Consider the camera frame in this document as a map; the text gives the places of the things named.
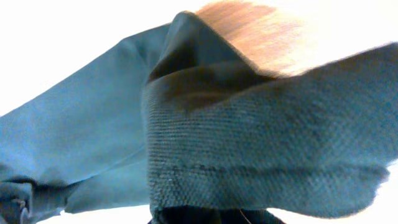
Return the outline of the black polo shirt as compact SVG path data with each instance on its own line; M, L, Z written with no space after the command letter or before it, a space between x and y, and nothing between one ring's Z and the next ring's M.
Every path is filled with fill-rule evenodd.
M153 223L339 218L396 159L397 44L274 79L183 12L1 118L1 222L143 204Z

